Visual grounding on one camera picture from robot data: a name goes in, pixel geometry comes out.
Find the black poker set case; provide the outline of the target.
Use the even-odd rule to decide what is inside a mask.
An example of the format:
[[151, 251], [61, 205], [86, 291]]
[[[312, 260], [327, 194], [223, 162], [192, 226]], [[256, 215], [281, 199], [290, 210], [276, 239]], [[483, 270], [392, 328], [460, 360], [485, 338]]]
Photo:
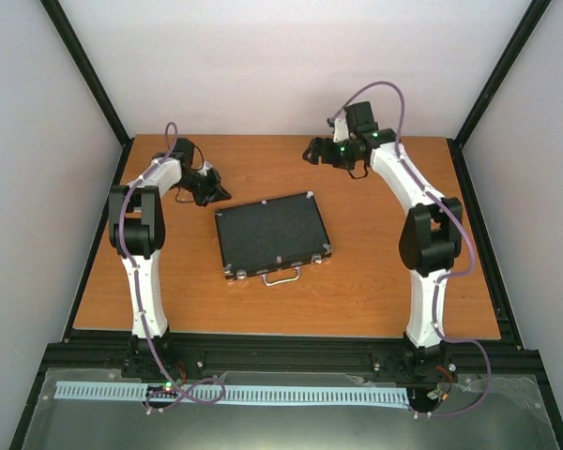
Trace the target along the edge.
[[322, 263], [332, 255], [332, 244], [317, 205], [309, 190], [278, 198], [218, 209], [214, 213], [224, 277], [240, 280], [260, 277], [267, 287], [277, 282], [267, 275]]

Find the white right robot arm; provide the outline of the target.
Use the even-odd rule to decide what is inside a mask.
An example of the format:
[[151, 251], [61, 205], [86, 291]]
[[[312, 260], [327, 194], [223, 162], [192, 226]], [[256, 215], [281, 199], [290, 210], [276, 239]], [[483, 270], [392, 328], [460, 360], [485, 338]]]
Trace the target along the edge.
[[422, 378], [446, 355], [444, 304], [448, 277], [462, 249], [461, 202], [432, 187], [389, 128], [344, 141], [315, 137], [302, 158], [348, 173], [361, 161], [364, 173], [378, 174], [404, 210], [399, 254], [410, 274], [411, 307], [402, 369], [409, 378]]

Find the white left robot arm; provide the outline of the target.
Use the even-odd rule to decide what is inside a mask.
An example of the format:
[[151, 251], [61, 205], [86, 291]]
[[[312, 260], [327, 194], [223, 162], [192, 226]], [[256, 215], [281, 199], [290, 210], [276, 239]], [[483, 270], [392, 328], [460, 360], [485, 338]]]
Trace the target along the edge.
[[229, 201], [221, 176], [205, 159], [193, 166], [202, 151], [186, 138], [176, 138], [168, 151], [157, 153], [148, 168], [126, 185], [111, 187], [108, 230], [111, 246], [124, 265], [132, 304], [129, 376], [166, 377], [176, 366], [161, 299], [160, 254], [166, 229], [162, 198], [172, 189], [191, 194], [191, 202], [206, 207]]

